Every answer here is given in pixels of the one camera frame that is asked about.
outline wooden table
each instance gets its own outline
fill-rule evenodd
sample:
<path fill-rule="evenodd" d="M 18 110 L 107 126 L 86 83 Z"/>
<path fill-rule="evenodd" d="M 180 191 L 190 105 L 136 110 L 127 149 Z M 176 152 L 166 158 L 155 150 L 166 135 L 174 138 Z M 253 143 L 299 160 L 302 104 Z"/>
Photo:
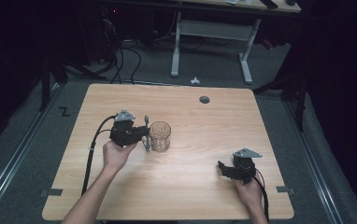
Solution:
<path fill-rule="evenodd" d="M 199 101 L 210 99 L 208 104 Z M 136 115 L 135 126 L 162 120 L 172 128 L 171 145 L 164 153 L 146 151 L 139 143 L 118 173 L 102 203 L 98 219 L 182 220 L 248 219 L 233 182 L 217 166 L 232 166 L 232 154 L 247 147 L 263 155 L 253 159 L 264 175 L 271 219 L 293 216 L 274 151 L 251 90 L 196 87 L 93 84 L 82 108 L 43 218 L 62 220 L 79 199 L 88 147 L 100 123 L 123 108 Z M 112 127 L 112 121 L 105 129 Z M 97 138 L 89 186 L 102 169 L 102 146 L 109 132 Z"/>

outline glass cup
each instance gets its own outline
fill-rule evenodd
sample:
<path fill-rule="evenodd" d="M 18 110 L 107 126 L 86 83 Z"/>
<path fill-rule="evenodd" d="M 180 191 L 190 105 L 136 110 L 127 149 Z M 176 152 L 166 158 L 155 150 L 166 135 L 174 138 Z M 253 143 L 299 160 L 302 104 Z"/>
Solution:
<path fill-rule="evenodd" d="M 170 126 L 163 121 L 156 121 L 150 126 L 151 148 L 157 152 L 164 152 L 170 146 Z"/>

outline metal bracket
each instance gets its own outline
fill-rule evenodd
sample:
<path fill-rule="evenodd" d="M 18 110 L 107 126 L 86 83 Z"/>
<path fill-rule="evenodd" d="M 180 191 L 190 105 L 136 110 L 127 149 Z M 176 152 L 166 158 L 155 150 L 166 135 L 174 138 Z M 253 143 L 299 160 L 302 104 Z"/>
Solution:
<path fill-rule="evenodd" d="M 127 110 L 123 109 L 120 114 L 115 117 L 115 121 L 123 121 L 123 120 L 131 120 L 135 119 L 136 117 L 129 113 Z"/>
<path fill-rule="evenodd" d="M 290 189 L 286 186 L 279 186 L 277 187 L 277 191 L 278 193 L 288 193 L 289 195 L 294 195 L 295 194 L 295 190 L 294 189 Z"/>
<path fill-rule="evenodd" d="M 242 148 L 238 150 L 237 152 L 234 153 L 234 156 L 239 157 L 239 158 L 261 158 L 263 155 L 251 151 L 248 148 Z"/>
<path fill-rule="evenodd" d="M 62 189 L 50 189 L 50 190 L 45 190 L 43 189 L 39 196 L 41 197 L 47 197 L 47 196 L 62 196 L 63 190 Z"/>

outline white desk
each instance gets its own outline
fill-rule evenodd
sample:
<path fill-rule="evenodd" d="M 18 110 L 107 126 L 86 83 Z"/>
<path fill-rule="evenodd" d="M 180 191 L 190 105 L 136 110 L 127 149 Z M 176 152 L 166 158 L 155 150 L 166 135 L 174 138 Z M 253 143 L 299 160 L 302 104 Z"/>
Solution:
<path fill-rule="evenodd" d="M 240 1 L 235 6 L 226 3 L 225 0 L 182 0 L 181 2 L 196 3 L 196 4 L 211 4 L 222 7 L 245 7 L 252 9 L 268 10 L 266 6 L 259 0 L 252 0 L 250 4 Z M 294 6 L 288 6 L 284 0 L 274 0 L 275 4 L 278 5 L 276 10 L 279 12 L 300 12 L 301 8 L 295 4 Z M 251 50 L 251 46 L 254 42 L 254 38 L 257 35 L 257 30 L 260 25 L 261 20 L 258 19 L 251 26 L 244 25 L 233 25 L 227 23 L 217 23 L 217 22 L 205 22 L 205 21 L 193 21 L 193 20 L 183 20 L 181 18 L 181 13 L 178 13 L 177 28 L 176 28 L 176 45 L 173 52 L 173 62 L 171 76 L 177 77 L 179 75 L 179 41 L 182 35 L 197 35 L 205 37 L 223 38 L 223 39 L 234 39 L 247 41 L 247 45 L 244 48 L 243 53 L 239 54 L 239 61 L 242 66 L 243 76 L 247 84 L 252 83 L 252 78 L 248 65 L 248 57 Z"/>

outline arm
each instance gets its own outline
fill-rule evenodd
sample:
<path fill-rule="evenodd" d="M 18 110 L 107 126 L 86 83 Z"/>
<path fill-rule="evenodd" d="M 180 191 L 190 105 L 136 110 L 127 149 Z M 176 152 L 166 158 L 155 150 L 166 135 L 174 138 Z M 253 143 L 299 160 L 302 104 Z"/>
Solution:
<path fill-rule="evenodd" d="M 63 223 L 94 223 L 100 205 L 115 175 L 125 165 L 137 144 L 126 148 L 113 142 L 103 145 L 104 166 L 100 175 L 65 216 Z"/>
<path fill-rule="evenodd" d="M 246 185 L 244 185 L 241 180 L 234 179 L 233 181 L 239 193 L 240 201 L 248 209 L 252 223 L 268 223 L 264 214 L 263 204 L 261 202 L 263 194 L 261 193 L 258 183 L 253 178 Z"/>

